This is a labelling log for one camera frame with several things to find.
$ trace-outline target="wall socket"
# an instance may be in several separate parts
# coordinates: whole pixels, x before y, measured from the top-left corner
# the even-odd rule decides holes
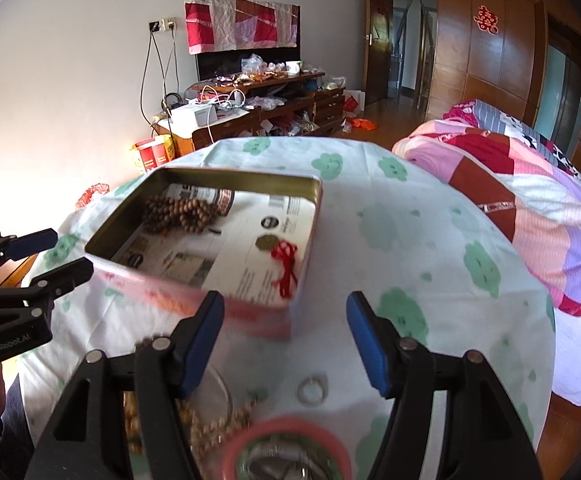
[[[151,32],[165,32],[167,30],[175,30],[177,26],[177,18],[164,18],[158,22],[148,22],[148,30]]]

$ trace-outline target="white cup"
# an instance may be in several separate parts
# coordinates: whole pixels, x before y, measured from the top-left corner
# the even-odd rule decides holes
[[[299,75],[299,73],[301,73],[302,64],[303,63],[301,61],[287,61],[286,62],[286,71],[290,75]]]

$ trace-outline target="white tablecloth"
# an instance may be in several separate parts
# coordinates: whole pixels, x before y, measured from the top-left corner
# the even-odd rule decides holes
[[[224,329],[210,359],[236,402],[266,391],[256,419],[293,414],[323,425],[348,450],[353,474],[366,478],[392,403],[371,388],[347,327],[346,296],[362,290],[402,335],[431,351],[484,352],[537,445],[553,376],[552,305],[504,235],[466,197],[375,144],[349,140],[222,140],[171,165],[310,171],[323,180],[297,335],[279,342]],[[70,215],[58,246],[38,258],[30,275],[82,256],[88,238],[140,181]],[[59,300],[53,341],[20,360],[33,441],[87,351],[128,353],[145,336],[170,333],[177,321],[96,279]],[[328,377],[328,397],[311,409],[298,402],[296,390],[312,374]],[[442,397],[436,397],[426,479],[435,477],[439,462]]]

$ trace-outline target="blue gripper pad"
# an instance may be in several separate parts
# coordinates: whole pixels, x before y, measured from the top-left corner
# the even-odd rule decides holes
[[[44,229],[43,231],[22,236],[10,242],[6,250],[6,257],[16,262],[52,249],[57,244],[57,240],[57,233],[53,229]]]
[[[352,292],[346,300],[346,319],[360,353],[371,386],[385,399],[390,395],[392,384],[389,375],[389,358],[386,343],[378,330],[381,319],[375,316],[361,292]]]
[[[193,319],[198,326],[184,360],[181,391],[185,399],[202,381],[210,353],[224,323],[224,297],[219,292],[209,292]]]

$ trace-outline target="red knotted cord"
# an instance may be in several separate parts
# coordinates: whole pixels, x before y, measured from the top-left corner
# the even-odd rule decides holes
[[[283,276],[276,282],[272,282],[272,284],[280,286],[280,296],[285,300],[291,297],[291,278],[295,281],[295,285],[297,285],[297,276],[295,276],[294,271],[296,252],[296,245],[280,240],[279,243],[277,243],[277,247],[270,253],[272,259],[279,260],[284,266]]]

